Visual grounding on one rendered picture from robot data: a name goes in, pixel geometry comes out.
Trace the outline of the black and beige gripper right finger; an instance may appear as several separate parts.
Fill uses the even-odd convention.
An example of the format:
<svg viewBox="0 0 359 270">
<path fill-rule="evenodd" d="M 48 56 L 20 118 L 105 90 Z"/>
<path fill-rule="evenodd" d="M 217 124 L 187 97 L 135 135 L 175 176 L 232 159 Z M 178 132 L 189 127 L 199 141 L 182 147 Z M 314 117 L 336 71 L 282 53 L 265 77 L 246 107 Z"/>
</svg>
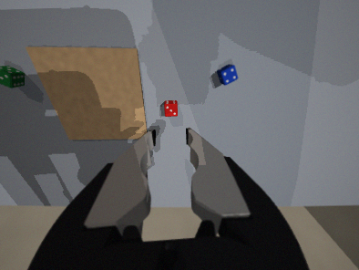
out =
<svg viewBox="0 0 359 270">
<path fill-rule="evenodd" d="M 191 128 L 186 128 L 186 142 L 196 170 L 191 209 L 202 221 L 214 222 L 216 236 L 249 246 L 277 270 L 310 270 L 290 225 L 267 193 Z"/>
</svg>

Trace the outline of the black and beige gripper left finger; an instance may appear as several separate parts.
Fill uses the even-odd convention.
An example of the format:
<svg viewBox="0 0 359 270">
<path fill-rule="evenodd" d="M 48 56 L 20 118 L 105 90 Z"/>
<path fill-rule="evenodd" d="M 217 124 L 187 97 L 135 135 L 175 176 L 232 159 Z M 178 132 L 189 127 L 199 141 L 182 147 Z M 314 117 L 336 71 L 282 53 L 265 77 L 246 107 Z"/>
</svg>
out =
<svg viewBox="0 0 359 270">
<path fill-rule="evenodd" d="M 148 168 L 154 146 L 156 130 L 151 129 L 108 163 L 59 215 L 27 270 L 71 270 L 121 243 L 129 225 L 136 225 L 142 237 L 150 213 Z"/>
</svg>

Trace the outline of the green die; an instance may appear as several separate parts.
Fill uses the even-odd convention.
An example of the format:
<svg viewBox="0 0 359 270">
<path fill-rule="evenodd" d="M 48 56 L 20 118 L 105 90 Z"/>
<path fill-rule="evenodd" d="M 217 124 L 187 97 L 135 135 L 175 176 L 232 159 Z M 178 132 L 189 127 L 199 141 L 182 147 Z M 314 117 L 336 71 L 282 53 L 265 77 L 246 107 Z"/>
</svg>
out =
<svg viewBox="0 0 359 270">
<path fill-rule="evenodd" d="M 9 88 L 16 88 L 25 85 L 25 73 L 13 67 L 0 67 L 0 84 Z"/>
</svg>

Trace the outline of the blue die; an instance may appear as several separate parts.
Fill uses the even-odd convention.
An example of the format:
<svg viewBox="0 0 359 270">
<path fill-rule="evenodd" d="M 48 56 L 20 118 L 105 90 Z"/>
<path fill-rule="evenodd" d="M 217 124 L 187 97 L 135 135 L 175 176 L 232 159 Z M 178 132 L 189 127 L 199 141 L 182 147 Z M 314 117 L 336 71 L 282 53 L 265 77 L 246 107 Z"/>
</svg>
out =
<svg viewBox="0 0 359 270">
<path fill-rule="evenodd" d="M 223 85 L 228 85 L 234 80 L 238 79 L 237 72 L 234 65 L 227 65 L 219 70 L 217 74 L 220 80 L 220 83 Z"/>
</svg>

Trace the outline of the red die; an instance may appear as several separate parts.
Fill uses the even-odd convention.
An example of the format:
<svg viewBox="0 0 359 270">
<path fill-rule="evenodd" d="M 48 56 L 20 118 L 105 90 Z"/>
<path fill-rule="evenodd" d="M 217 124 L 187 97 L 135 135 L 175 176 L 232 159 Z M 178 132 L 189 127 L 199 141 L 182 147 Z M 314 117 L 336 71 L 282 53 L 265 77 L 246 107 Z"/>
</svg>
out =
<svg viewBox="0 0 359 270">
<path fill-rule="evenodd" d="M 165 109 L 165 117 L 178 116 L 177 100 L 165 100 L 164 109 Z"/>
</svg>

